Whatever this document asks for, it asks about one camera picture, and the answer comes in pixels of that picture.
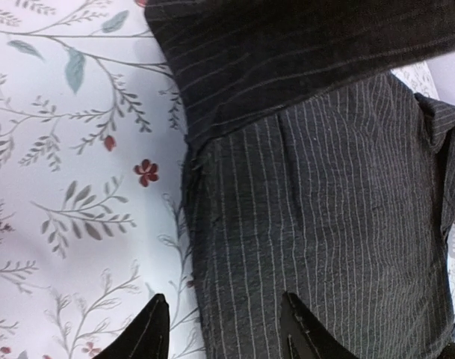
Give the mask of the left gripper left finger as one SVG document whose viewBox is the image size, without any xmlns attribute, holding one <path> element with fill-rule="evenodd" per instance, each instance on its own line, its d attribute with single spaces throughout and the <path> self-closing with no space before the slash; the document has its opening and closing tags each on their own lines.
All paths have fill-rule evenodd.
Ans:
<svg viewBox="0 0 455 359">
<path fill-rule="evenodd" d="M 156 294 L 99 359 L 167 359 L 170 343 L 169 305 Z"/>
</svg>

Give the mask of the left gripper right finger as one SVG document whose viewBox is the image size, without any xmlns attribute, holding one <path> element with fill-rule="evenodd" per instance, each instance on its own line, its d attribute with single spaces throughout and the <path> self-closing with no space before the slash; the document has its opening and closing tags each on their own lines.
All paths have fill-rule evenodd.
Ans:
<svg viewBox="0 0 455 359">
<path fill-rule="evenodd" d="M 355 359 L 292 292 L 281 300 L 282 358 Z"/>
</svg>

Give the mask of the black pinstriped long sleeve shirt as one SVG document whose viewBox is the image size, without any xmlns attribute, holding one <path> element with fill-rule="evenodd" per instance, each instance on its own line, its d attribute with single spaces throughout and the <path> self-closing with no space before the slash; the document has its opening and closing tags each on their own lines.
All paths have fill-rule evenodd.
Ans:
<svg viewBox="0 0 455 359">
<path fill-rule="evenodd" d="M 148 1 L 185 107 L 208 358 L 280 358 L 292 292 L 358 358 L 451 339 L 455 106 L 392 70 L 455 51 L 455 1 Z"/>
</svg>

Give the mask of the floral patterned tablecloth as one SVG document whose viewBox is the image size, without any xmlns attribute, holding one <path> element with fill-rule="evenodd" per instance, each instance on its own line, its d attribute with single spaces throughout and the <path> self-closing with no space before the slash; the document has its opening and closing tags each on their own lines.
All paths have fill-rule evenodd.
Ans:
<svg viewBox="0 0 455 359">
<path fill-rule="evenodd" d="M 156 294 L 168 358 L 208 358 L 185 107 L 147 2 L 0 1 L 0 358 L 99 358 Z M 392 73 L 444 102 L 432 58 Z M 455 358 L 446 242 L 454 319 L 437 358 Z"/>
</svg>

